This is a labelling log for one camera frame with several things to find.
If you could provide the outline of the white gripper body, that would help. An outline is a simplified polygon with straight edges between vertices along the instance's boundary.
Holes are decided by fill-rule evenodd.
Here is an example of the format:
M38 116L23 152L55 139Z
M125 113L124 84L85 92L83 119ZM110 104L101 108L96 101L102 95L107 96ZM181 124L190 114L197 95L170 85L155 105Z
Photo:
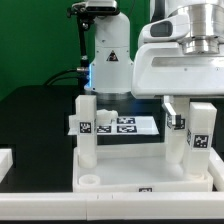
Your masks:
M134 59L131 93L160 96L224 95L224 28L182 13L145 25Z

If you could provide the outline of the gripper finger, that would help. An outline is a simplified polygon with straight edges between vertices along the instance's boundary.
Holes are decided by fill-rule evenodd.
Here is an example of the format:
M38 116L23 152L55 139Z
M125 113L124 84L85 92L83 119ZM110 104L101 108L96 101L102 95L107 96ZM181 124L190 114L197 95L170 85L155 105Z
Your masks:
M172 96L164 96L162 107L165 110L168 118L168 124L172 127L181 126L181 115L177 114L173 107L174 98Z

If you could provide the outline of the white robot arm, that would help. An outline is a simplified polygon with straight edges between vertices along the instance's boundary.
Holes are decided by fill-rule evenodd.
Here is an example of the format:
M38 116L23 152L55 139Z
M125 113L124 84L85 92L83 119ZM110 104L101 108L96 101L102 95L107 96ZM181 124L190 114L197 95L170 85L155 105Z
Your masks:
M147 99L224 95L224 0L151 0L129 56L130 24L116 0L86 0L95 22L87 89Z

